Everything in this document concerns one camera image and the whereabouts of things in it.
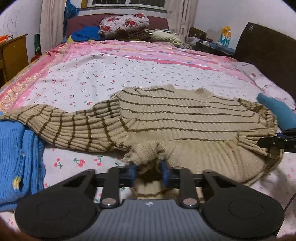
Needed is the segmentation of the wooden desk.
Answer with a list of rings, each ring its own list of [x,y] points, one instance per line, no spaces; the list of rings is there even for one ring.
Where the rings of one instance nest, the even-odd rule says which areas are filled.
[[[1,43],[1,86],[29,65],[26,36],[21,35]]]

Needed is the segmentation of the blue yellow cloth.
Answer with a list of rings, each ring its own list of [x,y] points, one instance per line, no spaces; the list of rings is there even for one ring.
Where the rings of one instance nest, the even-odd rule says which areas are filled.
[[[100,27],[86,26],[86,27],[82,28],[81,30],[77,30],[74,33],[72,33],[68,37],[66,42],[67,43],[87,42],[89,40],[94,40],[94,41],[105,40],[105,37],[103,37],[100,34]]]

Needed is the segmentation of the dark bedside table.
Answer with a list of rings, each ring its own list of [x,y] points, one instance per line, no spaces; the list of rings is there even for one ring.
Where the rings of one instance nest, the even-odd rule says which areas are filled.
[[[195,51],[210,53],[218,56],[233,57],[235,50],[208,39],[205,32],[191,27],[188,35],[188,43]]]

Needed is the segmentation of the beige curtain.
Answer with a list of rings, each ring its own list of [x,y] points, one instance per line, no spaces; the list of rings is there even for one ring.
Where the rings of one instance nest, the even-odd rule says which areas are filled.
[[[195,20],[198,0],[172,0],[167,9],[168,27],[187,44],[189,30]]]
[[[66,1],[43,0],[40,21],[41,51],[47,51],[61,44],[64,31]]]

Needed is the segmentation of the white floral pillow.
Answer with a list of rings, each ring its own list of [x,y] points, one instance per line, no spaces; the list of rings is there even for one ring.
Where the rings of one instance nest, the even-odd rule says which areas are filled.
[[[266,96],[282,101],[292,110],[295,110],[295,101],[292,96],[263,75],[254,65],[245,62],[234,62],[232,65],[249,77]]]

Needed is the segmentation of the blue knit garment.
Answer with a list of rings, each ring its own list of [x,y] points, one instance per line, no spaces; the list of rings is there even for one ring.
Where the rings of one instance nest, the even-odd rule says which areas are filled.
[[[44,149],[30,128],[1,120],[1,212],[16,209],[21,198],[44,189]]]

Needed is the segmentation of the maroon sofa back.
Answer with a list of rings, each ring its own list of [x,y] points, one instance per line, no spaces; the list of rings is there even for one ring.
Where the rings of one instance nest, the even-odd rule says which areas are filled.
[[[97,34],[107,39],[146,29],[167,30],[169,28],[167,19],[147,16],[145,13],[127,15],[96,14],[76,16],[67,20],[66,37],[89,26],[98,27]]]

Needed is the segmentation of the cherry print bed sheet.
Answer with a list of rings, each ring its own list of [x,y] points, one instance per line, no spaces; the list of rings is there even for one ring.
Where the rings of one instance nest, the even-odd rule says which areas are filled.
[[[216,96],[258,102],[257,96],[263,91],[232,65],[234,62],[169,44],[117,40],[62,44],[1,88],[1,112],[45,104],[72,113],[108,100],[126,87],[165,85],[186,90],[204,88]],[[88,169],[105,173],[128,164],[123,161],[122,150],[88,153],[62,149],[42,140],[44,189]],[[249,187],[283,206],[285,220],[278,234],[288,235],[295,234],[295,153],[281,150],[278,166]],[[179,195],[179,190],[174,189],[174,197],[139,198],[134,188],[121,188],[120,198],[152,203]]]

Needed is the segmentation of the right beige curtain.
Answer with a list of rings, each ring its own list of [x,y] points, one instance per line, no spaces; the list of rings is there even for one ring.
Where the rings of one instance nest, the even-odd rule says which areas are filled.
[[[195,20],[198,0],[172,0],[167,9],[168,27],[187,44],[189,30]]]

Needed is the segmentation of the teal knit garment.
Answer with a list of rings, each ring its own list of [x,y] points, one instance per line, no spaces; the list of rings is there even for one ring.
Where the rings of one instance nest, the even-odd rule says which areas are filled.
[[[295,128],[295,113],[282,101],[265,96],[259,93],[257,101],[271,110],[276,116],[278,126],[282,131]]]

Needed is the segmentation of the beige striped knit sweater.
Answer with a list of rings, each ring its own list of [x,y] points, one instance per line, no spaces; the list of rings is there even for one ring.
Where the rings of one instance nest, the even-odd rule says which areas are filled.
[[[69,113],[35,104],[6,112],[1,119],[18,121],[62,149],[125,151],[123,161],[140,168],[134,188],[139,198],[176,195],[160,185],[163,160],[193,173],[209,169],[249,186],[276,168],[283,156],[279,148],[257,145],[278,129],[268,108],[204,88],[126,87],[89,109]]]

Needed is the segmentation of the dark wooden headboard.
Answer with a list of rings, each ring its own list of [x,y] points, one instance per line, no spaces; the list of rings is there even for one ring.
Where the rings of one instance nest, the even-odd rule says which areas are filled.
[[[295,98],[295,39],[276,30],[249,22],[244,28],[234,59],[254,65]]]

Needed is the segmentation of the left beige curtain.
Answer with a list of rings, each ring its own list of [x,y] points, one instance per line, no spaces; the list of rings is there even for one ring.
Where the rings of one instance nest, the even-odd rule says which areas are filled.
[[[40,21],[41,51],[47,51],[61,44],[64,31],[66,1],[43,0]]]

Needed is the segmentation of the cream pillow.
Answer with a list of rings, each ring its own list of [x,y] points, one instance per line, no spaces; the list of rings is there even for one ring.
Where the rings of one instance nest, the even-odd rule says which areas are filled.
[[[180,47],[182,45],[182,41],[174,33],[156,30],[148,30],[147,32],[149,33],[151,42],[168,42],[175,47]]]

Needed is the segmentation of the yellow blue package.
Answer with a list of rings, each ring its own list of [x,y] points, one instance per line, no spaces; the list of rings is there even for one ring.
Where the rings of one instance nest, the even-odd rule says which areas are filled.
[[[231,39],[231,29],[229,26],[226,26],[221,31],[221,36],[220,36],[219,42],[223,46],[229,47],[230,39]]]

